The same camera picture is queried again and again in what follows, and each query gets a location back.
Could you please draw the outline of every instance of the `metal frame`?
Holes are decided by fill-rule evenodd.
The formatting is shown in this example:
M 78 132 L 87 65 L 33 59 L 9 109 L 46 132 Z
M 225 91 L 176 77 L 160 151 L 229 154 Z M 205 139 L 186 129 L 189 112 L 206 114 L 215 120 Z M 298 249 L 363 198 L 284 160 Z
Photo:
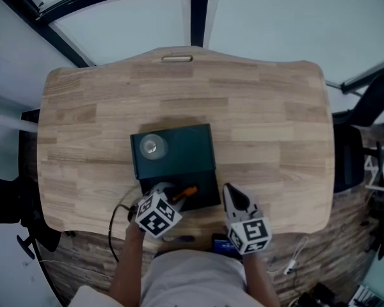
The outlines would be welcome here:
M 370 68 L 363 74 L 340 85 L 343 94 L 355 93 L 356 90 L 370 85 L 377 76 L 384 75 L 384 62 Z
M 378 191 L 384 191 L 384 187 L 380 187 L 378 185 L 373 185 L 374 181 L 376 180 L 376 176 L 378 173 L 382 173 L 382 176 L 384 178 L 384 164 L 383 164 L 383 169 L 379 169 L 378 166 L 375 166 L 372 162 L 372 156 L 368 155 L 367 159 L 364 162 L 364 170 L 365 171 L 370 171 L 371 172 L 371 179 L 369 183 L 365 186 L 367 189 L 372 189 L 372 190 L 378 190 Z
M 77 67 L 89 64 L 49 24 L 72 12 L 108 0 L 62 0 L 40 10 L 33 0 L 3 0 L 24 22 Z M 191 45 L 204 46 L 208 0 L 191 0 Z
M 338 83 L 335 83 L 335 82 L 331 82 L 331 81 L 326 81 L 326 85 L 331 87 L 331 88 L 335 88 L 337 90 L 340 90 L 341 91 L 341 84 L 338 84 Z M 359 94 L 359 92 L 350 92 L 350 94 L 352 95 L 356 95 L 357 97 L 362 97 L 363 95 Z

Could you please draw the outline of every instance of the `dark green box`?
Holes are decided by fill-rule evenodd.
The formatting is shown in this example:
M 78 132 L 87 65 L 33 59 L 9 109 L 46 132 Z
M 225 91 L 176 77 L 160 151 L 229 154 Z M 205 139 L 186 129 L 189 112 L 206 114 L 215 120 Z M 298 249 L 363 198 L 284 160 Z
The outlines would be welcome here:
M 166 141 L 164 157 L 149 160 L 142 155 L 140 143 L 148 134 L 156 134 Z M 183 211 L 220 204 L 209 124 L 133 134 L 131 150 L 135 177 L 140 181 L 142 193 L 160 182 L 181 188 L 195 185 L 198 193 L 187 199 Z

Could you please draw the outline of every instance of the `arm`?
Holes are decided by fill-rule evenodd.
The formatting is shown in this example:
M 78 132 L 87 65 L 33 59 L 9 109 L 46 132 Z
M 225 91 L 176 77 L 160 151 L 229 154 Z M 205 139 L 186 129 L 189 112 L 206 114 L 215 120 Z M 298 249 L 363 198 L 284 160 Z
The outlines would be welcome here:
M 132 221 L 127 228 L 109 296 L 125 307 L 137 307 L 141 298 L 142 242 L 145 233 Z
M 249 295 L 264 307 L 280 307 L 279 298 L 260 256 L 256 253 L 243 255 L 243 266 Z

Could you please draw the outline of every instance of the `black cable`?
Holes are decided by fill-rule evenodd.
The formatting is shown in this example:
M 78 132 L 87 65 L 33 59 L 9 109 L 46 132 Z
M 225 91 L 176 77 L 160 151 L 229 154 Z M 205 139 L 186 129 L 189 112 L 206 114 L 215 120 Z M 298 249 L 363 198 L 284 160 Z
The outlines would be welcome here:
M 108 228 L 108 244 L 109 244 L 109 248 L 111 250 L 111 252 L 113 253 L 114 255 L 114 258 L 116 260 L 116 262 L 118 263 L 119 262 L 119 259 L 118 257 L 116 256 L 115 254 L 115 251 L 114 251 L 114 248 L 113 248 L 113 245 L 111 243 L 111 231 L 112 231 L 112 228 L 113 228 L 113 221 L 114 221 L 114 217 L 115 217 L 115 213 L 117 211 L 117 209 L 119 207 L 122 207 L 124 208 L 125 210 L 127 210 L 128 212 L 131 212 L 131 209 L 121 203 L 119 203 L 115 208 L 114 208 L 114 211 L 113 211 L 113 215 L 111 216 L 111 220 L 109 221 L 109 228 Z
M 293 290 L 296 291 L 298 295 L 301 295 L 301 292 L 299 292 L 296 289 L 296 280 L 297 280 L 297 269 L 294 269 L 294 278 L 293 278 Z

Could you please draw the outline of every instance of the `person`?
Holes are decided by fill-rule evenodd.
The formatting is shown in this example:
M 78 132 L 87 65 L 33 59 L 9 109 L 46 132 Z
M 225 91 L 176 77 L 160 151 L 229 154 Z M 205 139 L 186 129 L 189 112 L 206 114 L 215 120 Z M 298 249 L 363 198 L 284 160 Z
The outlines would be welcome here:
M 156 257 L 141 278 L 145 233 L 127 228 L 109 295 L 83 286 L 69 307 L 280 307 L 258 253 L 238 260 L 202 251 L 178 250 Z

